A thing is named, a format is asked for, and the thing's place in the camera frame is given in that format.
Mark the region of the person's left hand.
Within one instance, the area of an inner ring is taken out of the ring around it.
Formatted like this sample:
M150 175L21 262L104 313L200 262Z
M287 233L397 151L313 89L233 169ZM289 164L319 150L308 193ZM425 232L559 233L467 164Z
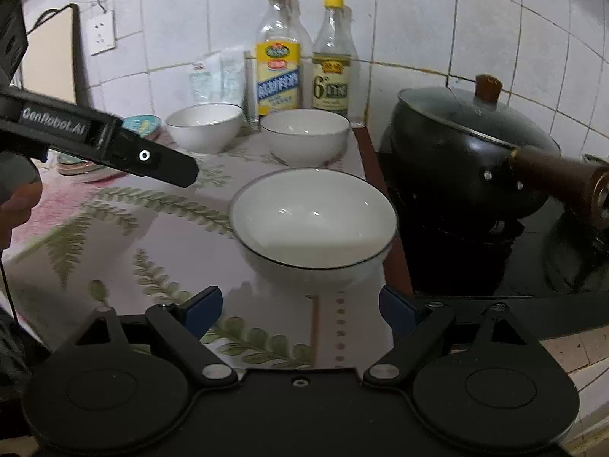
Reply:
M1 153L1 250L9 248L13 230L24 225L42 194L33 162L21 155Z

